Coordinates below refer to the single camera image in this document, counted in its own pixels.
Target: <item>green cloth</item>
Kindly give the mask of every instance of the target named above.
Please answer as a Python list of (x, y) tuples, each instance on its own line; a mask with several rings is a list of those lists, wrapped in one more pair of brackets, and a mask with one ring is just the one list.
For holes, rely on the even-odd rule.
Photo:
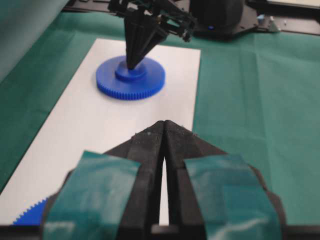
[(68, 0), (2, 0), (0, 83), (60, 13)]
[(238, 155), (186, 159), (207, 240), (281, 240), (278, 215)]
[[(61, 13), (0, 83), (0, 189), (96, 38), (124, 39), (123, 20)], [(320, 224), (320, 39), (250, 33), (230, 42), (170, 36), (201, 49), (193, 131), (263, 174), (289, 224)]]
[(43, 239), (115, 240), (139, 166), (85, 151), (50, 209)]

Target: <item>green tablecloth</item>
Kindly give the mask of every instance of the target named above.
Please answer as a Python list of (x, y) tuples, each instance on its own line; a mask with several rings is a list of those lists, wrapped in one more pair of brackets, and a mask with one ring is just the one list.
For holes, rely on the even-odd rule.
[(60, 13), (68, 0), (2, 0), (0, 83)]
[[(123, 40), (122, 20), (61, 13), (0, 83), (0, 189), (96, 38)], [(289, 224), (320, 224), (320, 38), (170, 36), (164, 44), (202, 50), (193, 131), (260, 169)]]

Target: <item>blue gear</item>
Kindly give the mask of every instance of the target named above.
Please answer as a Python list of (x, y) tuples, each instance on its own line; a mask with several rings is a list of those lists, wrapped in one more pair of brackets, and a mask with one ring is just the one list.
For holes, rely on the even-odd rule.
[(164, 68), (146, 57), (133, 70), (127, 68), (126, 56), (118, 56), (102, 63), (96, 71), (98, 89), (121, 100), (151, 97), (163, 88), (165, 77)]
[(27, 211), (23, 212), (14, 222), (15, 226), (23, 225), (40, 225), (42, 219), (42, 213), (45, 209), (47, 199), (38, 202), (34, 206), (31, 206)]

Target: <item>gear teeth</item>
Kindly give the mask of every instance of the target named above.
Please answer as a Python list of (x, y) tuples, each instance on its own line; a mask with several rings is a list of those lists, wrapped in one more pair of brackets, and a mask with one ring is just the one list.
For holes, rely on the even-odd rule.
[(40, 225), (47, 199), (43, 199), (28, 207), (13, 221), (13, 225)]
[(147, 69), (146, 82), (133, 80), (132, 86), (122, 91), (122, 87), (120, 87), (122, 85), (115, 83), (122, 80), (115, 79), (116, 76), (110, 73), (110, 69), (104, 70), (104, 68), (109, 66), (113, 69), (114, 66), (117, 66), (125, 59), (125, 56), (111, 58), (99, 66), (96, 72), (96, 84), (101, 92), (115, 99), (133, 101), (151, 97), (163, 88), (166, 77), (164, 69), (154, 60), (145, 58), (143, 63)]

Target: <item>black plastic part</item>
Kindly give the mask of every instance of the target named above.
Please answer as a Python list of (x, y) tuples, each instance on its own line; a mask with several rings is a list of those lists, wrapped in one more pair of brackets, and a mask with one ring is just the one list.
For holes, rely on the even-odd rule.
[(138, 63), (169, 35), (157, 19), (144, 14), (144, 10), (129, 8), (124, 17), (126, 64), (134, 69)]
[(194, 0), (190, 11), (198, 23), (216, 28), (237, 25), (243, 15), (244, 0)]
[(103, 12), (110, 13), (107, 1), (93, 0), (71, 0), (63, 8), (63, 12), (88, 13), (88, 12)]
[[(205, 240), (204, 220), (184, 159), (226, 154), (172, 121), (158, 121), (105, 154), (141, 163), (119, 224), (117, 240)], [(159, 226), (162, 165), (167, 165), (169, 226)], [(280, 198), (270, 192), (263, 176), (250, 166), (272, 202), (283, 240), (318, 240), (320, 226), (287, 226)], [(43, 222), (59, 193), (47, 200)], [(40, 240), (37, 226), (0, 226), (0, 240)]]
[(206, 239), (204, 219), (184, 159), (225, 152), (169, 120), (165, 121), (164, 136), (169, 223), (179, 226), (181, 239)]
[(39, 240), (38, 226), (0, 226), (0, 240)]
[(194, 35), (230, 39), (249, 31), (255, 31), (259, 25), (257, 11), (247, 5), (243, 5), (242, 10), (243, 13), (238, 23), (227, 26), (215, 25), (214, 22), (198, 23), (194, 29)]
[(134, 135), (105, 154), (141, 163), (119, 224), (117, 240), (150, 239), (151, 226), (159, 224), (164, 122)]

